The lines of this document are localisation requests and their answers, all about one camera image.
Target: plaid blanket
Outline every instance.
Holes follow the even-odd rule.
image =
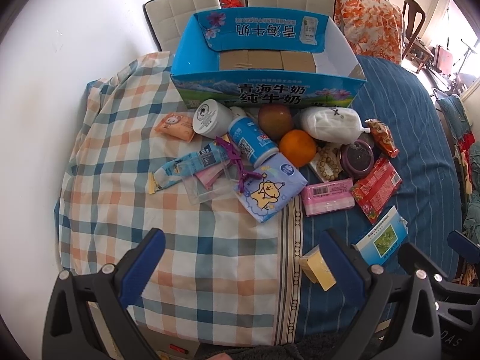
[[[153,130],[167,113],[186,112],[171,62],[168,52],[149,54],[88,84],[59,203],[61,263],[95,273],[161,228],[165,254],[129,307],[137,323],[220,345],[292,342],[302,277],[299,198],[259,225],[236,198],[191,205],[182,183],[148,194],[148,172],[209,143]]]

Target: screw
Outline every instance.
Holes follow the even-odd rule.
[[[105,264],[104,266],[102,266],[102,272],[105,275],[113,273],[114,270],[115,270],[115,265],[113,264]]]
[[[423,280],[423,279],[427,278],[427,273],[422,269],[419,269],[418,271],[416,271],[415,274],[417,275],[417,278],[419,278],[419,279]]]
[[[63,270],[63,271],[61,271],[61,272],[58,274],[58,278],[59,278],[60,280],[68,279],[68,276],[70,276],[70,272],[69,272],[69,271],[66,271],[66,270]]]
[[[370,269],[371,269],[371,272],[376,275],[381,275],[384,271],[383,267],[378,264],[372,265]]]

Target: orange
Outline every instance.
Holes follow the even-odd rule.
[[[280,140],[278,149],[295,167],[300,168],[314,159],[317,145],[305,131],[292,130]]]

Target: orange floral fabric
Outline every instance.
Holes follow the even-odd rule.
[[[355,54],[401,64],[402,11],[388,0],[336,0],[335,23]]]

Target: yellow soap bar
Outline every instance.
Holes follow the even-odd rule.
[[[329,290],[337,281],[333,277],[318,246],[300,258],[299,264],[313,283],[320,283],[324,291]]]

